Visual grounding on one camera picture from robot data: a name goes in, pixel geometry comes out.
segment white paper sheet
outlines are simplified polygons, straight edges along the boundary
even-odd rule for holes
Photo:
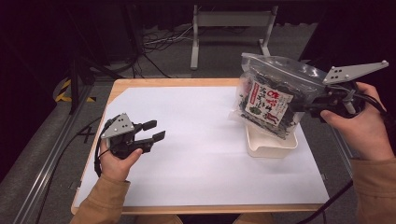
[[[284,159],[252,158],[244,125],[228,119],[235,87],[130,88],[105,120],[158,120],[136,140],[166,131],[132,167],[125,206],[325,203],[328,193],[300,125],[298,146]],[[91,156],[75,207],[97,180]]]

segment person's right hand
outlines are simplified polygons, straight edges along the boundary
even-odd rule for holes
[[[361,82],[357,84],[362,93],[373,96],[380,102],[374,86]],[[366,103],[363,111],[352,119],[345,119],[328,110],[321,111],[320,115],[344,136],[352,148],[359,151],[361,159],[383,161],[395,157],[388,140],[384,120],[372,105]]]
[[[100,153],[106,152],[100,157],[102,174],[117,181],[125,181],[129,174],[129,170],[134,163],[140,158],[143,150],[141,148],[133,151],[127,158],[121,160],[107,151],[106,140],[102,140],[100,144]]]

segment snack package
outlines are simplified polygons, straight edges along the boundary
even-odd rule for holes
[[[310,65],[276,56],[242,54],[240,77],[231,119],[281,139],[293,133],[303,112],[288,103],[307,103],[323,93],[326,73]]]

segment metal stand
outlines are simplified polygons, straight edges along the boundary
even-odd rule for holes
[[[199,26],[263,26],[265,27],[265,37],[260,39],[262,54],[269,56],[268,40],[274,26],[277,7],[271,11],[198,11],[198,6],[194,6],[193,11],[193,31],[191,69],[198,69],[199,53]]]

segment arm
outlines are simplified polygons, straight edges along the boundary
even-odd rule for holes
[[[106,150],[106,141],[102,141],[100,153]],[[71,223],[117,223],[130,186],[125,179],[141,154],[142,149],[135,150],[125,160],[120,160],[111,152],[103,154],[100,158],[102,175],[81,203]]]
[[[379,101],[375,87],[357,84],[363,93]],[[351,160],[359,223],[393,223],[396,220],[396,159],[379,111],[366,104],[353,119],[344,119],[326,110],[320,115],[361,155],[360,159]]]

